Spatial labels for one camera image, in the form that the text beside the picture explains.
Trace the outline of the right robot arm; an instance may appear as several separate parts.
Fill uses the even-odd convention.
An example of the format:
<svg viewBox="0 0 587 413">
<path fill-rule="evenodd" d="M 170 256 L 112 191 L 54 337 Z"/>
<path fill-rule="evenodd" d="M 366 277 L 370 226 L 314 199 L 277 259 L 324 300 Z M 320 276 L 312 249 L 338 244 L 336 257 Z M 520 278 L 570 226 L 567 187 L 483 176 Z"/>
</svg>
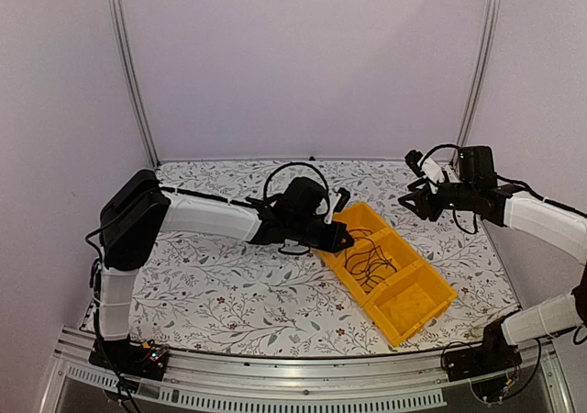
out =
<svg viewBox="0 0 587 413">
<path fill-rule="evenodd" d="M 515 229 L 567 253 L 586 264 L 586 215 L 538 194 L 527 183 L 505 178 L 494 168 L 488 146 L 450 147 L 456 152 L 457 174 L 433 160 L 433 151 L 409 151 L 404 160 L 416 179 L 399 203 L 422 220 L 435 222 L 449 210 L 471 212 L 500 228 Z M 474 353 L 474 364 L 484 373 L 506 362 L 509 346 L 527 340 L 568 333 L 586 323 L 586 282 L 572 290 L 523 309 L 493 324 L 496 337 Z"/>
</svg>

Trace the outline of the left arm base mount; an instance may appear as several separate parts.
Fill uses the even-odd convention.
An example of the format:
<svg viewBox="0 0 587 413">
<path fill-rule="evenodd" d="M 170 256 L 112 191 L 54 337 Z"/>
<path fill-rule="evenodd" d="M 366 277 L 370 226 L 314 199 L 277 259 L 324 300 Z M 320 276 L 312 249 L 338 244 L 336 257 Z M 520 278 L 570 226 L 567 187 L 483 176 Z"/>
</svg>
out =
<svg viewBox="0 0 587 413">
<path fill-rule="evenodd" d="M 162 381 L 169 360 L 168 345 L 148 340 L 141 344 L 124 340 L 96 338 L 89 363 L 115 373 Z"/>
</svg>

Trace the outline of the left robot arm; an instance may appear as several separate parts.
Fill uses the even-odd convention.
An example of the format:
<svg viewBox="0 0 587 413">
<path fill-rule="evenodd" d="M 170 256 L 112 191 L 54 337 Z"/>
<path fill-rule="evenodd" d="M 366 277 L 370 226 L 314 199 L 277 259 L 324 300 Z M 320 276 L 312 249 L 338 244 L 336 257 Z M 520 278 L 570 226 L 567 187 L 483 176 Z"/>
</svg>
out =
<svg viewBox="0 0 587 413">
<path fill-rule="evenodd" d="M 118 371 L 136 363 L 134 347 L 125 342 L 132 294 L 160 233 L 184 231 L 260 246 L 294 242 L 338 253 L 354 244 L 347 225 L 334 219 L 349 197 L 344 188 L 332 192 L 323 175 L 295 177 L 277 194 L 264 185 L 260 198 L 238 201 L 164 185 L 152 170 L 136 172 L 103 207 L 98 228 L 84 237 L 97 254 L 90 286 L 102 357 Z"/>
</svg>

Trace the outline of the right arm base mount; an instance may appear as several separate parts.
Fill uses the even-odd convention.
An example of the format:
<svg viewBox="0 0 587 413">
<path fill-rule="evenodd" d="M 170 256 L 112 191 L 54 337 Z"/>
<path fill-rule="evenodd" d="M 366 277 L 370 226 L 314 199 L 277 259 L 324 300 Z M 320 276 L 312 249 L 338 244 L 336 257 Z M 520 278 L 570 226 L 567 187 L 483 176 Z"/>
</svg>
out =
<svg viewBox="0 0 587 413">
<path fill-rule="evenodd" d="M 483 328 L 482 343 L 471 346 L 461 341 L 453 341 L 442 351 L 440 366 L 447 373 L 449 381 L 460 381 L 474 377 L 513 369 L 512 375 L 502 376 L 496 382 L 485 381 L 471 385 L 471 392 L 486 405 L 503 403 L 507 399 L 521 395 L 530 386 L 537 374 L 542 358 L 542 343 L 537 344 L 537 360 L 523 384 L 513 392 L 521 375 L 522 356 L 517 345 L 507 343 L 502 326 L 506 317 L 498 318 Z"/>
</svg>

